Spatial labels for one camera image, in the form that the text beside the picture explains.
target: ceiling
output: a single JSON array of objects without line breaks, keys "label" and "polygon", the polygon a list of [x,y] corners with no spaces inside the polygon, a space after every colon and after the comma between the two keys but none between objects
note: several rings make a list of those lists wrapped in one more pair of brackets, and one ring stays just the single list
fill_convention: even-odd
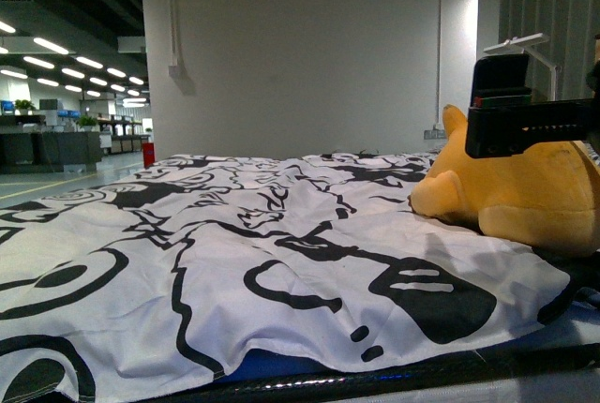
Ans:
[{"label": "ceiling", "polygon": [[[143,90],[147,92],[142,0],[0,0],[0,21],[17,29],[10,35],[0,31],[0,46],[9,50],[9,54],[0,55],[0,66],[24,68],[32,78],[44,77],[79,87],[93,85],[86,81],[87,77],[74,79],[61,69],[75,68],[87,76],[93,71],[94,76],[109,83],[145,87]],[[67,48],[69,54],[49,53],[35,44],[33,37],[44,37],[59,44]],[[56,68],[46,70],[25,63],[24,54],[43,57],[55,63]],[[85,66],[75,61],[77,55],[139,77],[144,86],[109,75],[106,67],[101,71],[85,70]]]}]

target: floor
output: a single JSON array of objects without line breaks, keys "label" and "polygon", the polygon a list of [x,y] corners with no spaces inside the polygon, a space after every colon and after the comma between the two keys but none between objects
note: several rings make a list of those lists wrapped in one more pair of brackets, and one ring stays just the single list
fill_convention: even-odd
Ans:
[{"label": "floor", "polygon": [[70,190],[106,185],[141,169],[142,152],[135,152],[105,156],[95,172],[0,174],[0,208]]}]

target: wall socket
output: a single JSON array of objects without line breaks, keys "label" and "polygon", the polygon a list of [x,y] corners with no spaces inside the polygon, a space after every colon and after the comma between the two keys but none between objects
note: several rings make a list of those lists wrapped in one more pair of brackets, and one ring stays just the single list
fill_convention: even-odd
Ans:
[{"label": "wall socket", "polygon": [[443,129],[426,129],[423,132],[423,139],[446,139],[446,132]]}]

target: stuffed animal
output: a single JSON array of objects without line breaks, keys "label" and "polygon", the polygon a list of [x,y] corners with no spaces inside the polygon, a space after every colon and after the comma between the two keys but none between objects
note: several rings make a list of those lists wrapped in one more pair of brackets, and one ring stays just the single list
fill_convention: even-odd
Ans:
[{"label": "stuffed animal", "polygon": [[568,257],[600,248],[600,171],[581,142],[543,142],[521,155],[473,159],[467,118],[443,110],[448,137],[411,193],[415,213]]}]

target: red fire extinguisher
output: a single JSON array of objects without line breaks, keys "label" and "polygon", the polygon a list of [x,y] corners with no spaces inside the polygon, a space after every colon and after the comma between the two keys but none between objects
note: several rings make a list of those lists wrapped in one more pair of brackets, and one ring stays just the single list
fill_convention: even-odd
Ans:
[{"label": "red fire extinguisher", "polygon": [[154,143],[146,142],[142,144],[143,166],[150,167],[155,162],[154,158]]}]

